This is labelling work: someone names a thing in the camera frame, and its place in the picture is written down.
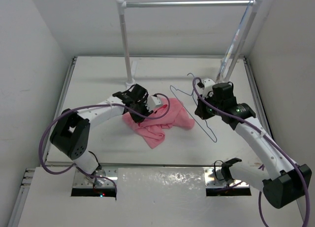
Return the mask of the pink t shirt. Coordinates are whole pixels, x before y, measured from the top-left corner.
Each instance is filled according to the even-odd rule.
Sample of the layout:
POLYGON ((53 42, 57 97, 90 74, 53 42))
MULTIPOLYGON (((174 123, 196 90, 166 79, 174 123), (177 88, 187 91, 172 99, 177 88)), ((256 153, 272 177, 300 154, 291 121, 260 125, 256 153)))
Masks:
POLYGON ((123 122, 141 136, 151 149, 156 148, 165 140, 165 130, 172 127, 190 130, 194 127, 195 121, 189 117, 182 103, 176 98, 170 98, 169 100, 163 98, 163 106, 150 115, 155 118, 166 113, 160 119, 145 119, 140 123, 136 123, 131 118, 130 113, 122 116, 123 122))

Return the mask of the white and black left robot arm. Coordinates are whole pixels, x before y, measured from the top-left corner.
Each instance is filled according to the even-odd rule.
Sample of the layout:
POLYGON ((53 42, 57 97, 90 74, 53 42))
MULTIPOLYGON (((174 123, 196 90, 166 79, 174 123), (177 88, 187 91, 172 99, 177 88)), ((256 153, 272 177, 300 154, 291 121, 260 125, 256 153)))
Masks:
POLYGON ((161 106, 161 100, 150 96, 145 88, 135 84, 131 90, 116 92, 94 108, 79 112, 67 109, 54 127, 50 142, 68 156, 82 171, 92 175, 100 169, 96 158, 87 150, 90 130, 105 121, 127 113, 130 108, 132 119, 140 123, 161 106))

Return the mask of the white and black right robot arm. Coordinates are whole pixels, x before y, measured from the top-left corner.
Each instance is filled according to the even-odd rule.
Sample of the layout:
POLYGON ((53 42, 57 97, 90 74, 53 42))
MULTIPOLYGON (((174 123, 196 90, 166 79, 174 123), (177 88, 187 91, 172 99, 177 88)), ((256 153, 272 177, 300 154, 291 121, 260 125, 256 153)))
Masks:
POLYGON ((264 170, 254 171, 240 158, 223 162, 219 177, 224 181, 241 180, 263 192, 268 202, 280 209, 306 195, 311 169, 298 165, 275 143, 262 127, 255 112, 246 103, 237 103, 231 82, 216 84, 213 80, 196 77, 193 90, 201 88, 195 114, 202 120, 220 116, 241 136, 262 161, 264 170))

